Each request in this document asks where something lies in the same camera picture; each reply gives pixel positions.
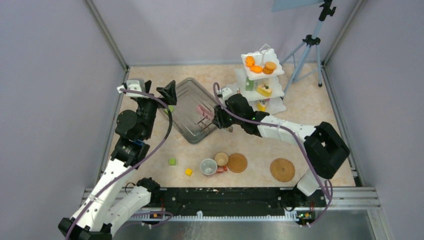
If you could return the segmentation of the green cake cube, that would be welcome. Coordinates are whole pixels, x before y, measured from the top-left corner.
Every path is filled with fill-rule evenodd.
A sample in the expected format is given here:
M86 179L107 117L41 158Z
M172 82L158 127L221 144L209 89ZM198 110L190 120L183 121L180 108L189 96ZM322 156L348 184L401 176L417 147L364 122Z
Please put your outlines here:
M248 77L245 80L245 91L251 92L255 88L255 81L250 80Z

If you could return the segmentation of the pink-handled metal tongs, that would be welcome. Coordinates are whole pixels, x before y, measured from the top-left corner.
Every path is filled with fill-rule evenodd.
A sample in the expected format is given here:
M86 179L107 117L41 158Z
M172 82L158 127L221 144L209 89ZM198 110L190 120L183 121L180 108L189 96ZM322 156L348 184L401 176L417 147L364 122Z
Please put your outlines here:
M214 113L207 109L202 104L198 104L196 106L196 112L199 115L199 120L197 121L196 125L201 130L206 130L208 128L213 128L213 119L214 119Z

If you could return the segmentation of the smooth brown round coaster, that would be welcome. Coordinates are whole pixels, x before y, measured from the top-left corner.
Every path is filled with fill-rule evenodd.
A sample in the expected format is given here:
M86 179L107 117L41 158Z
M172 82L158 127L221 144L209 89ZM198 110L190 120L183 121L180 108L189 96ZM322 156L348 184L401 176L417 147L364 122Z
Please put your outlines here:
M233 153L229 156L226 166L233 173L242 173L246 170L248 161L244 155L240 153Z

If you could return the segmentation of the orange round macaron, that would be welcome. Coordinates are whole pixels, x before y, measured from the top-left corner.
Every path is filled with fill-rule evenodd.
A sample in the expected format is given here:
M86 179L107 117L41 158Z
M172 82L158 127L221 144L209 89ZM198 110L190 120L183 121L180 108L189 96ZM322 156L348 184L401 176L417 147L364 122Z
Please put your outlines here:
M264 64L264 68L268 69L269 71L274 71L277 68L277 65L272 61L267 61Z

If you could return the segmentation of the yellow cheese cake wedge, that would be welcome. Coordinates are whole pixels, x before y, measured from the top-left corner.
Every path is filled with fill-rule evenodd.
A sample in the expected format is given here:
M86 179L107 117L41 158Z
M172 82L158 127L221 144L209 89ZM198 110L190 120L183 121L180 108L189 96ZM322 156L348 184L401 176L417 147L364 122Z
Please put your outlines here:
M261 111L261 112L265 112L267 110L267 105L268 105L268 103L267 103L266 100L259 100L256 103L257 110Z

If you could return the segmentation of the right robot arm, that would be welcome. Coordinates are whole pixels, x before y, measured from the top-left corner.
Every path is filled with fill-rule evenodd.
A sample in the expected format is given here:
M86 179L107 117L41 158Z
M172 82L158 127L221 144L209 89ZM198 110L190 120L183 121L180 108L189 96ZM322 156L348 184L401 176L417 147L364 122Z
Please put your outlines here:
M213 84L218 104L214 107L213 123L220 129L239 125L247 134L271 138L298 146L308 171L301 177L293 192L293 200L299 206L307 206L314 192L321 189L331 199L330 180L349 157L351 150L328 122L305 125L290 122L264 111L253 110L240 93Z

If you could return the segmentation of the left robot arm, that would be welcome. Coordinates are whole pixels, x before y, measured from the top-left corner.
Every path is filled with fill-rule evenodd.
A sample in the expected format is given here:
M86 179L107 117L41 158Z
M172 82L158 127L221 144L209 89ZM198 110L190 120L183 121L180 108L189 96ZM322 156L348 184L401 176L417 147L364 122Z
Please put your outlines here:
M115 133L119 139L97 184L80 208L69 218L64 217L58 229L67 240L111 240L116 232L144 206L160 202L160 186L151 178L143 178L122 200L115 203L127 180L139 166L165 143L154 149L145 142L152 136L158 109L168 112L167 139L173 126L170 106L177 104L176 82L157 87L159 97L150 93L152 82L130 79L117 87L137 103L136 110L124 110L116 118Z

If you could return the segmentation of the brown round cookie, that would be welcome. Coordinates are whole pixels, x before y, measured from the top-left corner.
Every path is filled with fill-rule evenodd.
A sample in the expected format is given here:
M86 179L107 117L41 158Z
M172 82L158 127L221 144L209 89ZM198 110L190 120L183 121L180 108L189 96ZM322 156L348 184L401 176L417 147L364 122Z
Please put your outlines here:
M263 72L264 74L266 74L266 75L271 75L271 74L273 74L274 70L273 70L273 69L269 69L269 68L264 67L264 68L262 69L262 72Z

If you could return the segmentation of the orange bear cookie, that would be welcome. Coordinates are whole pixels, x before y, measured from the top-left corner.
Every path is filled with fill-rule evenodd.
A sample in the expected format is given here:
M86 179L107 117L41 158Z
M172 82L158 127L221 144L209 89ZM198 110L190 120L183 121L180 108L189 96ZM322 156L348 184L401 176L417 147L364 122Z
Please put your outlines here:
M263 72L263 68L260 65L253 65L250 68L250 71L256 74L260 74Z

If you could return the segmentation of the orange flower cookie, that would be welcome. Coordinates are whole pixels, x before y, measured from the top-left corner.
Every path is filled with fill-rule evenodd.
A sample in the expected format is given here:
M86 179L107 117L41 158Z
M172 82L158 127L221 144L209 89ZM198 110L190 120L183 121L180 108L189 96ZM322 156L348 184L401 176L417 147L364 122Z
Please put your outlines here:
M248 56L245 58L245 65L246 65L248 68L253 67L253 66L255 65L255 59L254 59L254 57L253 57L253 56L251 56L251 55L248 55Z

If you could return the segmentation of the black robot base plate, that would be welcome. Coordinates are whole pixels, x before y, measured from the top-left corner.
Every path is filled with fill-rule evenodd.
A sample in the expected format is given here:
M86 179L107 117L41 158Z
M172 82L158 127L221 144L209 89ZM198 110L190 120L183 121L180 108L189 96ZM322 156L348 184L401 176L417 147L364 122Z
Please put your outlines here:
M174 217L195 216L199 211L206 217L265 217L316 210L326 204L321 190L306 196L291 187L169 187L153 196L149 207Z

